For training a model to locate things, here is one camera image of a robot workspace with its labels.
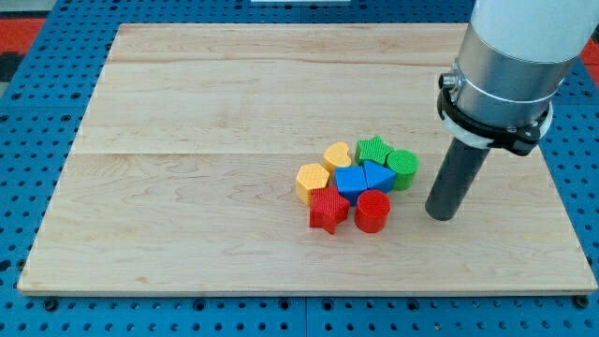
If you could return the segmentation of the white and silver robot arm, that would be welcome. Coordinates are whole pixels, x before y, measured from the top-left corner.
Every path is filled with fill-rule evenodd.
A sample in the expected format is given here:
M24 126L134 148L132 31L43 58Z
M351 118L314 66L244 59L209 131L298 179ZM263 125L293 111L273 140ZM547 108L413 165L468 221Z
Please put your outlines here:
M529 154L552 97L598 24L598 0L477 0L437 109L469 148Z

